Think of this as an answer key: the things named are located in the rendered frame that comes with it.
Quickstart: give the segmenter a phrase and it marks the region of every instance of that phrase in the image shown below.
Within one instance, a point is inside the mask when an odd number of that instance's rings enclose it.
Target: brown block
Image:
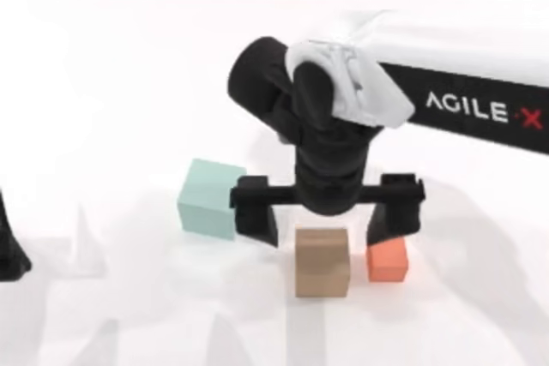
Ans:
[[[297,297],[345,297],[351,280],[347,229],[297,229]]]
[[[368,246],[366,264],[370,282],[403,282],[408,271],[404,237]]]

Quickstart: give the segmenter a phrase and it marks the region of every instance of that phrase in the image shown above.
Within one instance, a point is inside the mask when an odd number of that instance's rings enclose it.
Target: agile x logo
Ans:
[[[430,91],[425,106],[490,122],[511,123],[518,121],[525,129],[543,130],[544,128],[541,109],[519,107],[513,111],[509,105],[499,101],[480,102],[476,98],[457,96],[453,93],[438,96]]]

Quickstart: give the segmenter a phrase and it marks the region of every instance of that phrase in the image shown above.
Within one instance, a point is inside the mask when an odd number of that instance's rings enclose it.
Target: orange cube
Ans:
[[[404,237],[368,246],[366,265],[370,282],[403,282],[408,271]]]

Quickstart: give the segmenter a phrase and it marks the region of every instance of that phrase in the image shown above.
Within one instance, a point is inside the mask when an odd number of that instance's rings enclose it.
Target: light green block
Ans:
[[[229,207],[229,196],[245,174],[243,167],[193,159],[178,198],[183,229],[233,240],[234,210]]]

